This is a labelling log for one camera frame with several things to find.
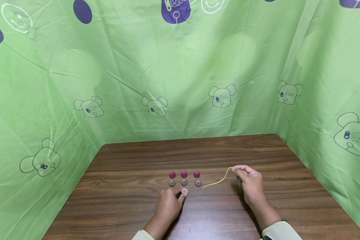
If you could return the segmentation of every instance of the person's right hand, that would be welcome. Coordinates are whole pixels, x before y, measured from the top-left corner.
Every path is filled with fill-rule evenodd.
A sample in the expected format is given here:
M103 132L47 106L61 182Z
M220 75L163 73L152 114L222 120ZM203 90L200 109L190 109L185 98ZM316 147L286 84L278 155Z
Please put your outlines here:
M236 165L232 171L237 175L238 182L243 188L244 199L248 205L266 199L263 190L263 176L247 165Z

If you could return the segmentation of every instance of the green fabric backdrop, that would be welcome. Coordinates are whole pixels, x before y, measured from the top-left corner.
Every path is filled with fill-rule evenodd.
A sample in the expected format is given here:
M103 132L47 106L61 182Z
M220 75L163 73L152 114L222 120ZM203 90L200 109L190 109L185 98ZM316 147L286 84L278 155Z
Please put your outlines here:
M0 0L0 240L103 144L260 133L360 225L360 1Z

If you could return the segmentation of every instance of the sleeve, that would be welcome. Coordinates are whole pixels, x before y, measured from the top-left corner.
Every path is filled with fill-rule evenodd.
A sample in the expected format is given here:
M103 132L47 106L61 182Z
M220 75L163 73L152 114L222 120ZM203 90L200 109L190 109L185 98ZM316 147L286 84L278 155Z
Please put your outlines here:
M132 238L132 240L155 240L152 238L149 233L145 232L145 230L140 230L137 234Z
M288 222L277 222L263 230L264 240L302 240Z

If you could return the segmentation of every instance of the string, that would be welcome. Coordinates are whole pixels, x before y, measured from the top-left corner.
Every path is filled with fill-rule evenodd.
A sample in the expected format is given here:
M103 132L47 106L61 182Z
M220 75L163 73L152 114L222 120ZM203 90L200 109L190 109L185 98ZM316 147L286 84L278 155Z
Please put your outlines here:
M221 180L218 181L218 182L208 184L208 185L204 186L203 189L206 188L206 187L209 187L209 186L212 186L212 185L216 185L216 184L219 184L220 182L222 182L222 181L227 177L228 171L231 170L231 169L232 169L232 167L228 167L227 172L225 173L225 176L223 177L223 179L221 179Z

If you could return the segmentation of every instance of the bear face outline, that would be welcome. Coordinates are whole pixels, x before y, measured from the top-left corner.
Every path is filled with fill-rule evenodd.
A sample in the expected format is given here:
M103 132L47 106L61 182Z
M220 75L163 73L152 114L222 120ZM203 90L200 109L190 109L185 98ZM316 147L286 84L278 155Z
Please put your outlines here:
M335 134L334 141L342 149L360 156L360 122L356 113L344 113L337 119L342 129Z
M21 159L20 171L28 173L36 170L40 177L45 177L54 172L61 162L61 156L53 148L53 140L50 138L43 139L41 149L36 155Z
M232 84L226 88L213 86L209 90L209 96L213 97L212 104L217 108L226 108L232 103L231 96L236 94L236 87Z
M302 84L287 84L285 81L279 82L279 94L277 101L288 105L293 105L296 102L296 97L302 94Z
M102 100L97 96L92 96L90 100L76 100L73 104L74 108L78 111L82 110L87 118L97 118L104 115L104 111L100 107Z
M142 97L141 102L148 107L148 112L155 118L163 118L166 116L164 108L168 106L168 102L164 97L159 97L157 100L150 100L147 97Z

